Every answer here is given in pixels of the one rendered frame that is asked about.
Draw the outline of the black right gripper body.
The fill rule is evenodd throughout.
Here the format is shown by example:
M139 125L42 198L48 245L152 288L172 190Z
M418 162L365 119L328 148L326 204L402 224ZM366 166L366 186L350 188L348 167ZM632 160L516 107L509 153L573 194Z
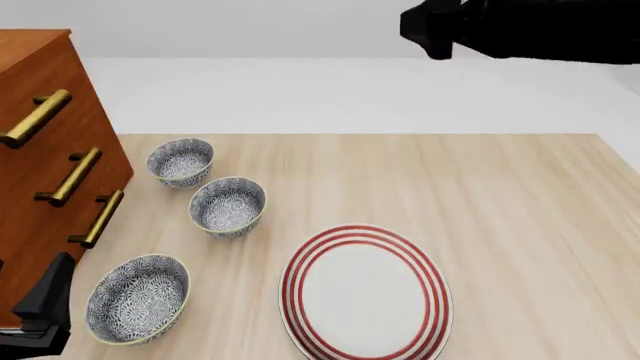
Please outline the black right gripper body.
M400 15L400 36L415 44L451 43L444 20L453 10L453 0L422 0Z

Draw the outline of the small patterned bowl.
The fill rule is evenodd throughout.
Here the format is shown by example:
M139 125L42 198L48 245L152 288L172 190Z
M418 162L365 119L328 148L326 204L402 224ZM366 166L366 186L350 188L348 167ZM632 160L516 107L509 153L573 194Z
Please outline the small patterned bowl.
M157 146L146 168L162 185L194 188L209 175L215 157L213 146L198 138L180 138Z

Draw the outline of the white plate with red rings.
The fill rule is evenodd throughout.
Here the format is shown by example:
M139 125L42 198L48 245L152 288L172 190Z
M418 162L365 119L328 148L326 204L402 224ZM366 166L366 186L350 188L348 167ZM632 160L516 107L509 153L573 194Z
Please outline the white plate with red rings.
M311 236L282 269L282 323L306 360L437 360L453 299L436 263L404 236L341 224Z

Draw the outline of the medium patterned bowl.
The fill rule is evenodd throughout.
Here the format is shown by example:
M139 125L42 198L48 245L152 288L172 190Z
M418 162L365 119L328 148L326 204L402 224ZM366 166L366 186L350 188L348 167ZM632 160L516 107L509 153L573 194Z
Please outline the medium patterned bowl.
M203 185L191 197L188 214L200 230L217 239L249 233L266 209L267 194L252 179L228 176Z

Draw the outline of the large patterned bowl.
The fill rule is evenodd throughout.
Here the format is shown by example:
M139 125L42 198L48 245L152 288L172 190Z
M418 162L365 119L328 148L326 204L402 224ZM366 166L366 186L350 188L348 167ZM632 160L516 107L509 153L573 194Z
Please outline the large patterned bowl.
M165 254L134 257L96 284L87 299L85 323L103 344L147 344L175 326L189 294L189 272L180 260Z

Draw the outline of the wooden cabinet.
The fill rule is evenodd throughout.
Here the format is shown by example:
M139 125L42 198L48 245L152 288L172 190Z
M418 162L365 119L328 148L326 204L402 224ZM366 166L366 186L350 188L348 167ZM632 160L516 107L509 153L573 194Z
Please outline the wooden cabinet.
M36 95L65 89L72 100L20 149L0 143L0 327L20 319L12 308L59 252L86 251L67 242L83 235L103 207L95 197L124 190L132 166L115 134L67 29L0 29L0 133L28 116ZM35 201L54 191L75 163L72 153L102 157L65 206Z

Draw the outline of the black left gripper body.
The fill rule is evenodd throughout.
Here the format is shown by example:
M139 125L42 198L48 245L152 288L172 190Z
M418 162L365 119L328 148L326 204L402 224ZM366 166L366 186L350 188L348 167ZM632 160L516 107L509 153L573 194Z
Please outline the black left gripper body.
M71 335L70 326L50 325L43 331L0 328L0 355L61 355Z

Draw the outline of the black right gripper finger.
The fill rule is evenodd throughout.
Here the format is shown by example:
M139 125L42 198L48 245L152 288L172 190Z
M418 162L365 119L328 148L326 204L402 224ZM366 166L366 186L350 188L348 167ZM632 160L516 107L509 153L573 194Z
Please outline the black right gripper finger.
M448 60L452 58L453 42L449 39L428 38L422 44L427 56L434 60Z

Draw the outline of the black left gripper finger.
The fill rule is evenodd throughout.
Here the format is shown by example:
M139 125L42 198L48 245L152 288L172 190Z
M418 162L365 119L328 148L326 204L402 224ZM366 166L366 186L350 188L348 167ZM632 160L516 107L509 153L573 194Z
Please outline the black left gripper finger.
M12 308L21 319L21 329L71 329L69 298L75 260L59 252L44 275L20 302Z

